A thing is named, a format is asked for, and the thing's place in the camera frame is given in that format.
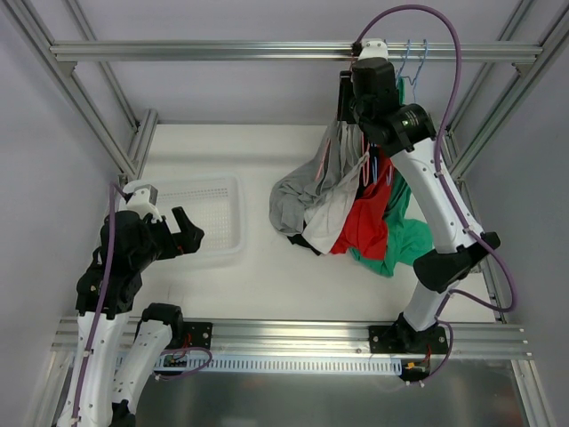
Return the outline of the grey tank top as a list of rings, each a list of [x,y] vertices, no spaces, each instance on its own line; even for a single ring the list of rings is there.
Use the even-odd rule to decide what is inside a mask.
[[[325,140],[331,144],[323,174],[315,181]],[[324,199],[325,194],[346,175],[362,156],[361,131],[357,125],[333,120],[325,129],[316,154],[272,188],[269,220],[273,228],[286,236],[302,233],[305,212]]]

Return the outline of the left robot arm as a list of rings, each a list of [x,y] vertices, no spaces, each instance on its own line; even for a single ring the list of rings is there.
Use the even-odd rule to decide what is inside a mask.
[[[155,363],[166,348],[184,340],[181,308],[153,302],[142,312],[125,360],[116,361],[142,272],[201,246],[204,231],[182,207],[172,214],[176,232],[151,213],[121,210],[105,218],[100,245],[76,286],[76,356],[59,426],[134,426]]]

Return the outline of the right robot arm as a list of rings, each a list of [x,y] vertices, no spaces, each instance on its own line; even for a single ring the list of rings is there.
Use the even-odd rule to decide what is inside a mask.
[[[399,100],[396,72],[386,59],[357,60],[350,77],[351,114],[368,141],[390,158],[409,185],[432,233],[434,247],[413,263],[418,279],[397,320],[373,337],[374,352],[422,353],[439,344],[437,316],[456,286],[501,241],[472,219],[436,151],[429,114]]]

